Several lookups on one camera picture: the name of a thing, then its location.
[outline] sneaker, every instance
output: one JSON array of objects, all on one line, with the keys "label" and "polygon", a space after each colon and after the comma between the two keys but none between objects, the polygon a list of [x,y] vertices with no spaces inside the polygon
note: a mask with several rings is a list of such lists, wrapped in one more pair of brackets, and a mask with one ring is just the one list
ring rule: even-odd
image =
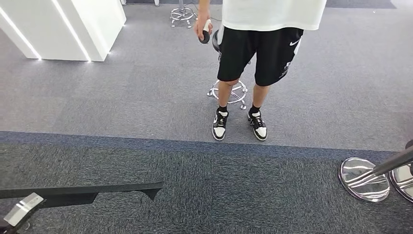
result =
[{"label": "sneaker", "polygon": [[214,123],[212,124],[212,135],[216,140],[223,140],[225,137],[226,119],[228,112],[218,111],[215,113]]},{"label": "sneaker", "polygon": [[261,118],[261,111],[257,113],[248,112],[249,125],[254,128],[254,135],[258,140],[267,140],[267,126]]}]

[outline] vr controller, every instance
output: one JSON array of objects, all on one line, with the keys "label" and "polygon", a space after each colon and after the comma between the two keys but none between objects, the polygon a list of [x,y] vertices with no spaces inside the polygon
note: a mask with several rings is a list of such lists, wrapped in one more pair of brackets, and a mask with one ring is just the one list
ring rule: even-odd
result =
[{"label": "vr controller", "polygon": [[209,24],[211,24],[211,20],[208,19],[204,25],[204,28],[202,30],[202,34],[204,35],[204,39],[201,40],[198,38],[199,42],[202,44],[207,44],[209,42]]}]

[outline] leg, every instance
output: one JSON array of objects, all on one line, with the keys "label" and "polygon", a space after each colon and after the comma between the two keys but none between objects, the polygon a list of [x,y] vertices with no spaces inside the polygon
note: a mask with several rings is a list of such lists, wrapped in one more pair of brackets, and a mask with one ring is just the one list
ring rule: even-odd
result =
[{"label": "leg", "polygon": [[224,28],[220,52],[222,54],[218,71],[218,104],[212,124],[212,135],[216,140],[225,137],[226,120],[229,113],[226,109],[232,86],[238,83],[244,67],[255,53],[248,47],[249,31],[233,30]]},{"label": "leg", "polygon": [[263,105],[264,99],[270,90],[270,86],[254,86],[253,98],[252,98],[252,105],[255,107],[260,108]]},{"label": "leg", "polygon": [[218,104],[221,107],[226,107],[231,95],[232,87],[238,83],[238,79],[234,81],[220,81],[218,83]]},{"label": "leg", "polygon": [[269,91],[270,85],[282,79],[298,51],[303,30],[283,28],[270,32],[259,32],[257,48],[257,67],[253,105],[248,112],[248,121],[258,140],[266,140],[267,127],[262,119],[260,107]]}]

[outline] black sock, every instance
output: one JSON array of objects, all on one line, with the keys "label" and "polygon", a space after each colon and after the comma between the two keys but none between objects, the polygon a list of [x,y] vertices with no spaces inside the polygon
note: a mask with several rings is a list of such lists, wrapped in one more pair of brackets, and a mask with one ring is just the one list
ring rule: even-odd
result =
[{"label": "black sock", "polygon": [[260,111],[259,107],[255,107],[254,105],[252,105],[251,109],[249,109],[249,113],[253,114],[253,113],[258,113],[258,111]]},{"label": "black sock", "polygon": [[220,112],[228,112],[228,110],[226,109],[226,106],[225,106],[225,107],[222,107],[222,106],[218,107],[218,111],[220,111]]}]

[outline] metal stand base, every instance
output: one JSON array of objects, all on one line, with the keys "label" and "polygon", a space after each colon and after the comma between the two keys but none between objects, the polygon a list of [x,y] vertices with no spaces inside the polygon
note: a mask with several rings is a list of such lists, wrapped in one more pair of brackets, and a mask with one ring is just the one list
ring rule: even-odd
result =
[{"label": "metal stand base", "polygon": [[[215,88],[215,86],[219,83],[219,80],[217,80],[215,82],[215,84],[212,86],[212,88],[208,91],[208,93],[206,95],[208,95],[209,97],[214,96],[217,100],[218,100],[218,96],[215,94],[215,91],[218,90],[218,88]],[[244,83],[242,83],[241,81],[238,81],[239,86],[234,85],[232,87],[232,91],[231,91],[231,95],[233,95],[237,100],[235,101],[229,101],[228,104],[234,104],[237,102],[242,102],[241,105],[241,109],[245,110],[246,109],[246,105],[244,102],[244,98],[246,96],[246,93],[248,92],[248,89],[246,88],[246,86],[244,85]],[[242,89],[243,95],[240,97],[238,94],[235,93],[235,91]]]},{"label": "metal stand base", "polygon": [[413,202],[412,164],[408,164],[389,172],[389,178],[396,190],[407,200]]},{"label": "metal stand base", "polygon": [[187,28],[192,28],[189,20],[193,17],[196,17],[196,14],[192,9],[183,6],[180,8],[175,8],[170,12],[170,19],[172,20],[171,27],[175,27],[175,21],[186,21],[188,24]]},{"label": "metal stand base", "polygon": [[341,164],[338,176],[344,188],[354,197],[379,202],[389,195],[390,184],[385,175],[371,173],[374,167],[368,160],[351,157]]}]

